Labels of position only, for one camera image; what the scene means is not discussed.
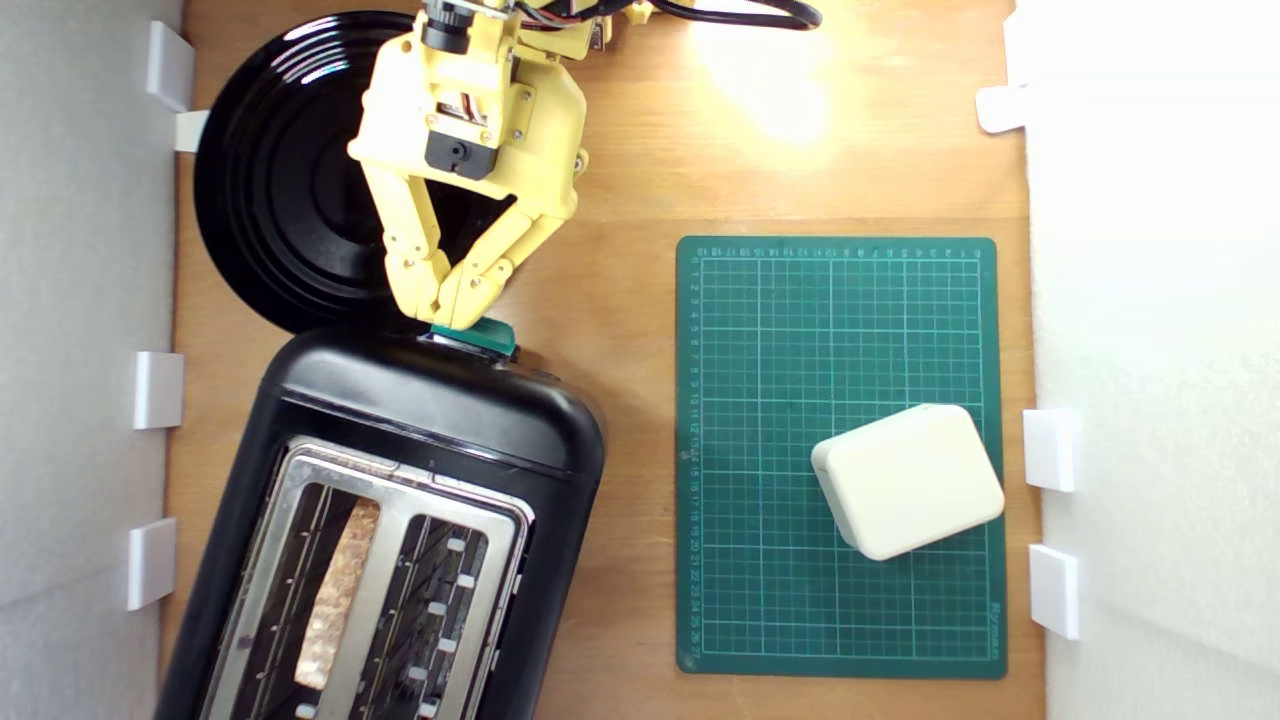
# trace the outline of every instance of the wooden table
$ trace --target wooden table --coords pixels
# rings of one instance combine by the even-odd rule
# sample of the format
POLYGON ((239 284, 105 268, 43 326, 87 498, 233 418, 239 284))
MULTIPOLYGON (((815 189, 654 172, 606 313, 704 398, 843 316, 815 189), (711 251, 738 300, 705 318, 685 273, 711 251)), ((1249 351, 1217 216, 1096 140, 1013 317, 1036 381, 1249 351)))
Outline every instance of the wooden table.
MULTIPOLYGON (((497 316, 609 420, 608 471, 540 703, 540 717, 1043 717, 1043 641, 1030 623, 1020 411, 1033 402, 1021 138, 977 127, 973 94, 1004 81, 1011 0, 818 0, 815 33, 659 18, 572 72, 591 167, 577 218, 517 273, 497 316), (689 233, 987 234, 1000 245, 1009 493, 1010 671, 1002 682, 684 675, 675 664, 676 241, 689 233)), ((411 12, 416 3, 372 3, 411 12)), ((188 0, 196 102, 270 36, 349 0, 188 0)), ((172 436, 179 523, 172 646, 253 388, 284 333, 214 270, 179 160, 178 300, 184 425, 172 436)))

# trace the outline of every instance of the green cutting mat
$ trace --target green cutting mat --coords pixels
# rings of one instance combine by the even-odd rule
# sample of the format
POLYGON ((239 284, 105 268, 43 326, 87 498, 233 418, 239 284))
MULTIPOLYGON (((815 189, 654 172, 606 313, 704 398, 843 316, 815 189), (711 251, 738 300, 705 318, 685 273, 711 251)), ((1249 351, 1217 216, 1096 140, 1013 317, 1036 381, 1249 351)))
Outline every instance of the green cutting mat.
POLYGON ((1002 475, 995 245, 686 237, 678 325, 680 666, 1004 676, 1004 520, 876 562, 809 465, 823 438, 954 402, 1002 475))

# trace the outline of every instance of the yellow robotic arm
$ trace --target yellow robotic arm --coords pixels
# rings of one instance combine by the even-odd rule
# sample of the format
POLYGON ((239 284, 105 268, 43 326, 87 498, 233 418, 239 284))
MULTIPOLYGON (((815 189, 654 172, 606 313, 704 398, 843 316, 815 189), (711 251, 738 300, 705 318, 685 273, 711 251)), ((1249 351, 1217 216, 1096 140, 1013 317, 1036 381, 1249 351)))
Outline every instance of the yellow robotic arm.
MULTIPOLYGON (((787 12, 803 6, 754 1, 787 12)), ((403 314, 470 328, 515 269, 573 215, 573 181, 588 164, 586 100, 559 59, 580 59, 605 42, 613 13, 640 23, 654 4, 676 15, 698 13, 675 0, 424 0, 412 32, 383 45, 360 132, 347 150, 364 169, 381 220, 387 277, 403 314), (562 5, 571 17, 547 9, 562 5), (503 201, 502 214, 463 258, 440 250, 424 179, 503 201)), ((804 22, 796 28, 817 27, 804 22)))

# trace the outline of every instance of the white box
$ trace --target white box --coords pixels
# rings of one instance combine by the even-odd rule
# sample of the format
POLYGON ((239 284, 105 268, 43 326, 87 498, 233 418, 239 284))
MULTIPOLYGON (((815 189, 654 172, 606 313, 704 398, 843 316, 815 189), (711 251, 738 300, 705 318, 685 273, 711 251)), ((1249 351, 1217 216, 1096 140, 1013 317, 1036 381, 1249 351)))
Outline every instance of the white box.
POLYGON ((987 450, 957 405, 919 405, 826 439, 813 469, 840 534, 887 560, 998 518, 1005 509, 987 450))

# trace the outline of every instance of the black plate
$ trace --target black plate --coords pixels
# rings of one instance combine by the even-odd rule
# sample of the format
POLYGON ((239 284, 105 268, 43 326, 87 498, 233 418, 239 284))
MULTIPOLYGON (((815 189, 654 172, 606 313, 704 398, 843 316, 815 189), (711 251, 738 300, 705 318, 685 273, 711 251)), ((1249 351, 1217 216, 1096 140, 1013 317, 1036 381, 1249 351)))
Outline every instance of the black plate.
MULTIPOLYGON (((399 327, 383 268, 381 223, 347 142, 379 47, 410 32, 401 13, 340 13, 264 45, 210 109, 196 156, 205 247, 255 311, 300 333, 338 323, 399 327)), ((498 202, 428 183, 451 260, 498 202)))

